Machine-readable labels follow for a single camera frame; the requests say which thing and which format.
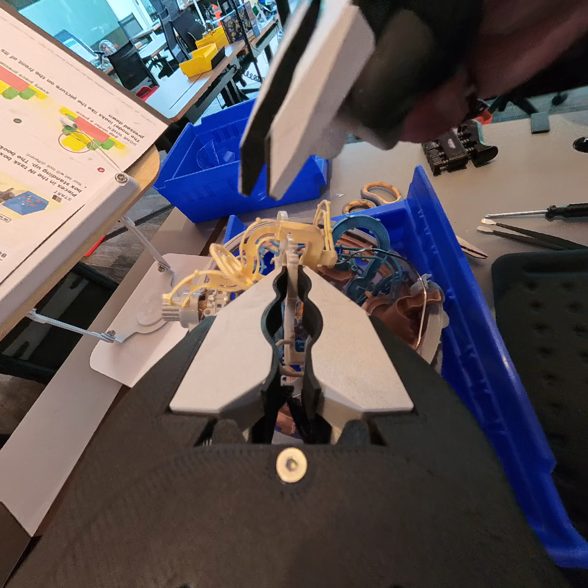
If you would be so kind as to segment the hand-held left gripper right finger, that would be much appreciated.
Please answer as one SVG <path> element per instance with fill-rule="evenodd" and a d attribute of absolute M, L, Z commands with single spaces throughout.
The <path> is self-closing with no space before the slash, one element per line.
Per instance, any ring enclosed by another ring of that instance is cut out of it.
<path fill-rule="evenodd" d="M 311 268 L 298 266 L 307 333 L 302 403 L 309 420 L 337 442 L 356 420 L 414 410 L 371 317 Z"/>

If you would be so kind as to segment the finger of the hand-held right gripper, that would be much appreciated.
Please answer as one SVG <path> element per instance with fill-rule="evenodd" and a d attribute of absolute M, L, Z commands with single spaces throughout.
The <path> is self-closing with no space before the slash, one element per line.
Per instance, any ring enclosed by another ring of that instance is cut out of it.
<path fill-rule="evenodd" d="M 332 159 L 348 130 L 337 113 L 375 49 L 356 4 L 325 4 L 266 139 L 268 195 L 281 199 L 311 155 Z"/>
<path fill-rule="evenodd" d="M 254 102 L 240 141 L 239 193 L 252 195 L 264 166 L 269 166 L 266 147 L 270 127 L 283 106 L 296 67 L 319 19 L 321 1 L 300 1 L 290 16 L 282 41 Z"/>

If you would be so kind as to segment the plastic marble maze toy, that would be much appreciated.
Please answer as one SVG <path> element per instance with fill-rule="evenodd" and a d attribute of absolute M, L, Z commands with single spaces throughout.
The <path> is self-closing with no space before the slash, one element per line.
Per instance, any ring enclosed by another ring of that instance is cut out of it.
<path fill-rule="evenodd" d="M 439 286 L 431 281 L 430 275 L 421 275 L 408 260 L 393 251 L 388 232 L 374 217 L 346 215 L 337 222 L 332 221 L 332 228 L 337 262 L 333 268 L 312 270 L 360 306 L 375 327 L 384 327 L 385 333 L 397 336 L 426 362 L 435 363 L 440 354 L 442 329 L 448 324 L 443 310 L 445 296 Z M 233 248 L 233 254 L 237 253 L 243 231 L 224 245 Z M 263 277 L 278 268 L 287 268 L 289 277 L 288 292 L 282 303 L 283 327 L 276 334 L 284 402 L 277 412 L 275 426 L 286 435 L 293 435 L 292 430 L 297 430 L 306 443 L 327 443 L 330 430 L 309 420 L 302 403 L 307 333 L 302 323 L 303 303 L 298 297 L 298 266 L 301 265 L 295 263 L 292 253 L 289 248 L 286 257 L 278 260 L 267 249 L 262 261 Z M 209 329 L 214 317 L 244 292 L 201 288 L 195 293 L 198 313 L 189 316 L 194 323 L 180 324 L 189 329 L 199 330 L 200 325 L 202 330 Z M 181 381 L 189 365 L 179 368 Z M 175 392 L 180 382 L 175 385 Z"/>

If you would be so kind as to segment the blue tagged storage bin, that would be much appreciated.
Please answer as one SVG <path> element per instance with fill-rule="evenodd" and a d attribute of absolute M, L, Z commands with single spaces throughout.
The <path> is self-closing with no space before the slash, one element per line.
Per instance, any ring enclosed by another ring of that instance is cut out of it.
<path fill-rule="evenodd" d="M 555 489 L 553 453 L 423 167 L 415 168 L 405 201 L 372 217 L 393 249 L 431 273 L 445 295 L 442 376 L 488 436 L 533 530 L 557 565 L 586 570 L 587 538 Z"/>

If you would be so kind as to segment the yellow plastic track piece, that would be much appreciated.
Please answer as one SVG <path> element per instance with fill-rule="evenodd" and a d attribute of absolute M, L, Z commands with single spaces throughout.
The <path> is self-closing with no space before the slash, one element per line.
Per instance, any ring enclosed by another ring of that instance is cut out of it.
<path fill-rule="evenodd" d="M 195 293 L 201 288 L 224 293 L 250 289 L 263 279 L 262 261 L 267 249 L 281 260 L 290 248 L 296 264 L 316 270 L 334 267 L 337 262 L 334 245 L 331 202 L 328 200 L 317 205 L 310 223 L 290 219 L 284 211 L 275 219 L 257 218 L 240 234 L 236 254 L 233 254 L 233 248 L 211 244 L 209 253 L 215 268 L 195 270 L 162 295 L 162 318 L 185 325 L 194 323 L 189 316 L 198 313 Z"/>

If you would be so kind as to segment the person's right hand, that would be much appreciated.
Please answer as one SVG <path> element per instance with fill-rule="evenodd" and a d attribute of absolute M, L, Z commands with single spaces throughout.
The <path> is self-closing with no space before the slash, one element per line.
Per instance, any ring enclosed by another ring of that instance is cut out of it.
<path fill-rule="evenodd" d="M 587 1 L 483 1 L 481 25 L 456 73 L 417 99 L 401 141 L 428 142 L 460 124 L 473 99 L 515 89 L 587 34 Z"/>

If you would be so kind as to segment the blue printed box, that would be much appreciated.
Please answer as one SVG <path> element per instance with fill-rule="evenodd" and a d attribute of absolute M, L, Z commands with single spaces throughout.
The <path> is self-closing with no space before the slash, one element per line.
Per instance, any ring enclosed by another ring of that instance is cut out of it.
<path fill-rule="evenodd" d="M 220 8 L 224 14 L 220 24 L 230 44 L 259 36 L 260 23 L 251 1 L 220 1 Z"/>

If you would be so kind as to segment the yellow storage bin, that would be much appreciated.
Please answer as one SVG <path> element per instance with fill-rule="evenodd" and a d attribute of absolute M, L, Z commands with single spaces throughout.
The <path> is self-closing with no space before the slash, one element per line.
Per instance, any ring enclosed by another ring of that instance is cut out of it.
<path fill-rule="evenodd" d="M 219 51 L 221 48 L 227 47 L 231 44 L 231 41 L 226 36 L 223 27 L 217 27 L 212 31 L 204 34 L 201 39 L 196 41 L 196 47 L 201 49 L 208 45 L 215 45 Z"/>
<path fill-rule="evenodd" d="M 190 59 L 179 64 L 180 70 L 186 77 L 196 77 L 209 72 L 216 67 L 218 53 L 215 43 L 203 45 L 191 53 Z"/>

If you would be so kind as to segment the clear plastic dome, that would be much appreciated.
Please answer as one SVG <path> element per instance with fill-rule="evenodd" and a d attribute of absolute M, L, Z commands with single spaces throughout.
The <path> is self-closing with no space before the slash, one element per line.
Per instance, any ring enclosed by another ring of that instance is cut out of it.
<path fill-rule="evenodd" d="M 204 143 L 196 153 L 196 163 L 202 171 L 236 162 L 236 152 L 225 148 L 222 144 L 216 143 L 212 139 Z"/>

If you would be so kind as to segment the white document stand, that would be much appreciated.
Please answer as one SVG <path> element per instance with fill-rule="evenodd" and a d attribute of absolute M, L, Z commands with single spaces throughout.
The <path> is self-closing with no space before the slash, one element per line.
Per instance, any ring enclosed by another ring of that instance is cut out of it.
<path fill-rule="evenodd" d="M 115 333 L 113 344 L 98 341 L 99 355 L 129 359 L 136 342 L 160 333 L 166 321 L 160 317 L 164 286 L 170 286 L 172 272 L 160 270 L 158 262 L 134 232 L 121 223 L 107 234 L 105 241 L 86 261 L 78 262 L 42 299 L 38 313 L 85 330 L 111 299 L 122 279 L 139 259 L 139 253 L 151 262 L 146 278 L 133 289 L 130 302 L 99 332 Z M 41 324 L 29 318 L 21 320 L 1 340 L 1 376 L 48 384 L 63 365 L 82 334 L 62 327 Z"/>

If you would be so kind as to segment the black tool bit holder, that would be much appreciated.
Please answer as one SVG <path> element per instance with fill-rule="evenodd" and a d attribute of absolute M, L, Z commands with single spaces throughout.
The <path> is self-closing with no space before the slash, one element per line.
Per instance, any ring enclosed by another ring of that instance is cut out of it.
<path fill-rule="evenodd" d="M 499 152 L 498 147 L 484 141 L 477 119 L 466 120 L 437 139 L 422 143 L 422 150 L 433 176 L 463 170 L 469 163 L 475 168 L 485 166 Z"/>

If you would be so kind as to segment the black perforated wrist pad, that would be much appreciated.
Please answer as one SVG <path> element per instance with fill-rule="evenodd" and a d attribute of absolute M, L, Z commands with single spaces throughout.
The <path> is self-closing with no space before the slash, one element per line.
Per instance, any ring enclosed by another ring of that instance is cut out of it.
<path fill-rule="evenodd" d="M 557 491 L 587 538 L 587 251 L 506 254 L 491 269 L 496 322 L 541 423 Z"/>

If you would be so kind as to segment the printed instruction sheet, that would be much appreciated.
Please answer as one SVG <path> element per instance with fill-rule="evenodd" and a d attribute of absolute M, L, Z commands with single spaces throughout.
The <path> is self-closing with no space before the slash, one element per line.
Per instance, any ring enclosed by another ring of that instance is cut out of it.
<path fill-rule="evenodd" d="M 1 3 L 1 281 L 116 184 L 165 118 Z"/>

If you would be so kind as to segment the black tweezers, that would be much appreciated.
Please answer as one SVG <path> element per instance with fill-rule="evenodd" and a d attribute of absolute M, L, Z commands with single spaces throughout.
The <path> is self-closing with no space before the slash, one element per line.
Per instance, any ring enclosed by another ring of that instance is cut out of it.
<path fill-rule="evenodd" d="M 548 249 L 550 251 L 586 251 L 587 246 L 572 242 L 567 239 L 562 239 L 546 233 L 531 231 L 528 229 L 519 228 L 513 225 L 496 222 L 491 219 L 484 218 L 481 224 L 477 227 L 477 231 L 496 235 L 498 237 L 512 240 L 515 242 L 524 243 Z"/>

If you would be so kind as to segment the black-handled screwdriver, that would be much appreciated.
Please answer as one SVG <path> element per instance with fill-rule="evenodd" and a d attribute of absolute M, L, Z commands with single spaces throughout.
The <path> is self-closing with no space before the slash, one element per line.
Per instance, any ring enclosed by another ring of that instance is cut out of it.
<path fill-rule="evenodd" d="M 574 203 L 564 206 L 552 205 L 541 210 L 493 213 L 485 215 L 484 219 L 495 220 L 514 217 L 544 217 L 548 221 L 587 218 L 587 203 Z"/>

